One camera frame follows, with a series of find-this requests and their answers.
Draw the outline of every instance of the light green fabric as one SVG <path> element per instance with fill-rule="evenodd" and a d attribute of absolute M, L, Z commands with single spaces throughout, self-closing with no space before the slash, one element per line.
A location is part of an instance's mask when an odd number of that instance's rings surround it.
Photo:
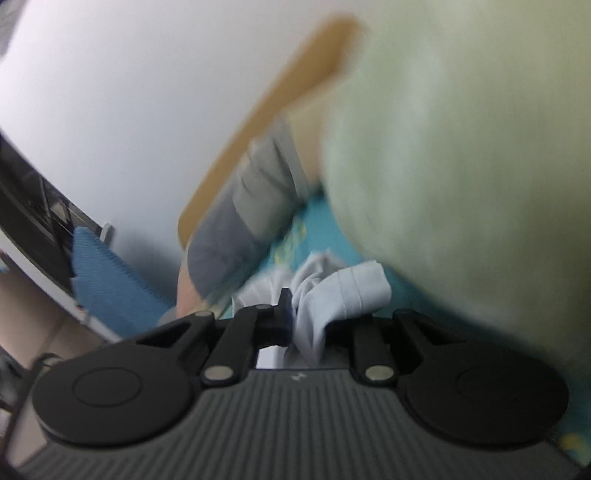
<path fill-rule="evenodd" d="M 591 371 L 591 3 L 397 0 L 326 137 L 357 249 Z"/>

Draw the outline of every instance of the tiled floor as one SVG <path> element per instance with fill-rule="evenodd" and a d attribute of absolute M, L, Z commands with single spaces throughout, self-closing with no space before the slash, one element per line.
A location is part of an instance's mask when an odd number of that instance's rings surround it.
<path fill-rule="evenodd" d="M 0 345 L 22 366 L 43 352 L 72 358 L 102 343 L 18 267 L 9 266 L 9 273 L 0 273 Z"/>

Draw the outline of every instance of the crumpled white fabric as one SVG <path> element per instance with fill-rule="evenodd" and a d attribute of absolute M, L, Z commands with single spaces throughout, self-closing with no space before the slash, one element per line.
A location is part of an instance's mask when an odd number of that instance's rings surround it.
<path fill-rule="evenodd" d="M 323 360 L 334 365 L 334 355 L 323 359 L 326 326 L 373 313 L 389 303 L 392 293 L 384 269 L 376 261 L 347 267 L 326 251 L 310 254 L 295 273 L 282 266 L 253 277 L 232 296 L 234 314 L 246 306 L 277 304 L 282 288 L 289 288 L 293 295 L 297 354 L 278 346 L 262 349 L 257 368 L 317 367 Z"/>

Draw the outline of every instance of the white wall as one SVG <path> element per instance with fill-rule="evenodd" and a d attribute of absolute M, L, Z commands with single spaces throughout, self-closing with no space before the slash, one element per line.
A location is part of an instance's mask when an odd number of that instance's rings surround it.
<path fill-rule="evenodd" d="M 290 53 L 382 0 L 29 0 L 0 63 L 0 128 L 174 293 L 178 215 Z"/>

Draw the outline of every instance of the blue knitted fabric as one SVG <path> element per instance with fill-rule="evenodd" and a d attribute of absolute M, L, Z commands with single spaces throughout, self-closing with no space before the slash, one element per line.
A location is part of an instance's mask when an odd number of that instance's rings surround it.
<path fill-rule="evenodd" d="M 72 286 L 80 304 L 124 338 L 156 327 L 174 306 L 88 228 L 74 232 L 72 267 L 76 275 Z"/>

